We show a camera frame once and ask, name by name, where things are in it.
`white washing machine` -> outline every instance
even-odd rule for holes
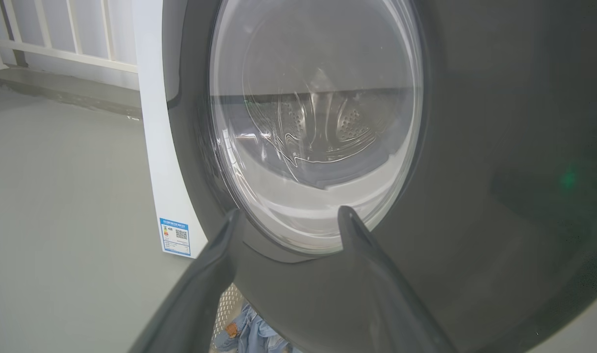
[[[597,0],[139,0],[134,20],[157,251],[196,258],[238,208],[231,280],[280,335],[396,351],[379,323],[401,302],[375,313],[343,255],[350,206],[449,342],[402,328],[410,351],[597,352]]]

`dark gray washing machine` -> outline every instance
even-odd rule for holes
[[[597,0],[164,0],[163,22],[191,203],[210,240],[242,210],[234,281],[305,353],[396,347],[343,205],[446,351],[527,351],[597,298]]]

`denim clothing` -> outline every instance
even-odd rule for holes
[[[288,345],[246,302],[240,315],[218,334],[213,344],[221,352],[237,347],[237,353],[283,353]],[[290,352],[300,353],[293,347]]]

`qr code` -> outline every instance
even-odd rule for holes
[[[177,238],[187,240],[187,232],[185,232],[184,230],[178,230],[178,229],[176,229],[176,231],[177,231]]]

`green light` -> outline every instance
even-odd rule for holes
[[[567,172],[565,172],[560,178],[560,185],[562,185],[563,189],[570,190],[575,186],[575,179],[575,171],[572,169],[572,167],[569,167]]]

